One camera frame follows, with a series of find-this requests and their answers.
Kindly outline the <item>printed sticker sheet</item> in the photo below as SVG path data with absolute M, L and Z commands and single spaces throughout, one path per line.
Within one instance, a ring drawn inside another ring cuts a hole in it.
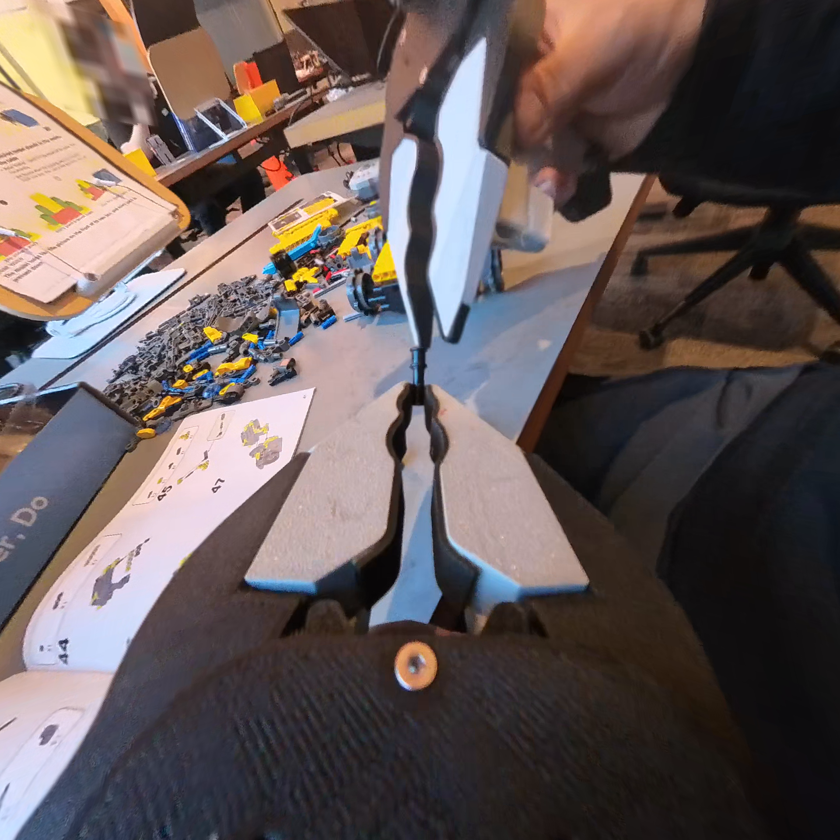
M 336 192 L 326 191 L 307 200 L 284 209 L 267 223 L 267 227 L 275 237 L 280 237 L 295 226 L 306 223 L 309 219 L 324 212 L 332 211 L 347 201 L 346 196 Z

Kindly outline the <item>yellow grey brick vehicle model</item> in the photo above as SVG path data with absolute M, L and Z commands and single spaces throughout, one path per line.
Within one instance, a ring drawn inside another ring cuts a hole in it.
M 405 314 L 390 246 L 381 247 L 374 263 L 363 260 L 366 256 L 367 253 L 358 248 L 351 250 L 352 274 L 347 277 L 344 287 L 353 311 L 370 318 L 384 312 Z M 479 282 L 479 294 L 504 290 L 501 249 L 491 247 Z

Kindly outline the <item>person's blue trouser leg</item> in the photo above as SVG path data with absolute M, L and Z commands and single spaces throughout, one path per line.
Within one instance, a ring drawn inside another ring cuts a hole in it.
M 677 510 L 725 454 L 757 449 L 759 464 L 743 475 L 762 490 L 789 456 L 837 427 L 837 364 L 678 366 L 569 377 L 536 451 L 654 569 Z

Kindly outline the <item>person's right forearm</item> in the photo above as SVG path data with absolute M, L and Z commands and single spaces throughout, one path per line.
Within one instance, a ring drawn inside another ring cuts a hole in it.
M 839 2 L 718 1 L 663 115 L 616 172 L 838 193 Z

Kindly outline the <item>white clipboard stand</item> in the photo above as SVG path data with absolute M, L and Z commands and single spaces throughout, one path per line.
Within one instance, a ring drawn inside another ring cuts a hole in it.
M 34 359 L 76 359 L 106 340 L 168 290 L 186 272 L 166 269 L 122 280 L 82 314 L 47 323 L 48 340 L 32 353 Z

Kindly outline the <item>instruction booklet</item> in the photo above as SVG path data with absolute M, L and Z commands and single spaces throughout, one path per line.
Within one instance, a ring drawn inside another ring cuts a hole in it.
M 15 838 L 93 722 L 133 637 L 196 548 L 291 461 L 313 388 L 187 419 L 33 612 L 2 681 L 1 838 Z

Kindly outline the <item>clipboard with instruction sheet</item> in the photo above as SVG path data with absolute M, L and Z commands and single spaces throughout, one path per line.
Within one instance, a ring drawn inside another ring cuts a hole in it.
M 47 101 L 1 86 L 1 310 L 68 320 L 177 239 L 184 202 Z

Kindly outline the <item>shelf of coloured storage bins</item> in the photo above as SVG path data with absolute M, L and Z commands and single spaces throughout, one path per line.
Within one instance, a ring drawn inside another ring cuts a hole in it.
M 201 151 L 312 93 L 269 2 L 128 2 L 164 108 Z

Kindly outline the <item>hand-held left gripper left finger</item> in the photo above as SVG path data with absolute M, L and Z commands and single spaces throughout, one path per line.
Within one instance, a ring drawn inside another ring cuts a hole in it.
M 400 383 L 318 442 L 245 573 L 273 592 L 366 592 L 376 565 L 399 568 L 405 429 L 413 386 Z

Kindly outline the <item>black chair base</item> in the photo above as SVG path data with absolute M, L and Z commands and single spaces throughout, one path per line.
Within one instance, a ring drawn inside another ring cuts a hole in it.
M 671 311 L 638 334 L 642 350 L 660 347 L 673 321 L 741 274 L 748 272 L 751 280 L 762 281 L 773 266 L 780 266 L 819 309 L 839 323 L 838 289 L 813 255 L 815 251 L 838 252 L 839 231 L 801 220 L 807 208 L 834 204 L 833 199 L 812 200 L 777 190 L 758 190 L 674 174 L 662 174 L 658 180 L 667 194 L 677 198 L 675 217 L 687 217 L 704 203 L 763 208 L 765 215 L 753 226 L 733 227 L 719 234 L 642 248 L 636 253 L 630 269 L 633 277 L 645 276 L 648 262 L 654 257 L 733 253 Z

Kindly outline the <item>open blue cardboard box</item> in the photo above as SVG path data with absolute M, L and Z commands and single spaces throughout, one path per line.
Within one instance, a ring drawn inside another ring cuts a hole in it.
M 1 627 L 123 457 L 139 428 L 75 383 L 1 402 Z

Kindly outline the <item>grey table with black legs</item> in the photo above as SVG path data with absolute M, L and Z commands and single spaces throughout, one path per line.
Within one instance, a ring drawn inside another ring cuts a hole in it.
M 380 148 L 385 121 L 384 80 L 352 88 L 341 98 L 316 108 L 308 116 L 285 128 L 292 150 L 339 141 L 350 145 Z

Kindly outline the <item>pile of loose brick parts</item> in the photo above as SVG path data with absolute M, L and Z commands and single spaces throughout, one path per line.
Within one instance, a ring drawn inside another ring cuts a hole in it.
M 298 264 L 280 253 L 272 276 L 242 276 L 192 297 L 185 309 L 147 332 L 137 350 L 113 370 L 104 395 L 137 421 L 136 442 L 156 437 L 175 421 L 241 401 L 270 374 L 307 331 L 339 322 L 328 294 L 352 274 L 358 248 L 375 262 L 384 244 L 377 200 L 348 198 L 288 233 L 338 225 L 342 234 Z

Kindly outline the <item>blue brick separator tool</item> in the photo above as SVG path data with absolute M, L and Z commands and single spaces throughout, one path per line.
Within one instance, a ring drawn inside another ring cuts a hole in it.
M 331 249 L 333 243 L 342 234 L 338 225 L 322 226 L 316 224 L 300 232 L 285 234 L 269 248 L 269 262 L 261 270 L 265 276 L 278 272 L 277 260 L 280 253 L 286 254 L 296 264 L 301 259 L 309 258 L 323 249 Z

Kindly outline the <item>person's right hand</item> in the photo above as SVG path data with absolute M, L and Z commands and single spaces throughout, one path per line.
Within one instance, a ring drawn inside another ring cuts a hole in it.
M 596 147 L 635 151 L 665 112 L 697 47 L 702 1 L 546 2 L 539 56 L 514 104 L 532 183 L 556 208 L 572 198 Z

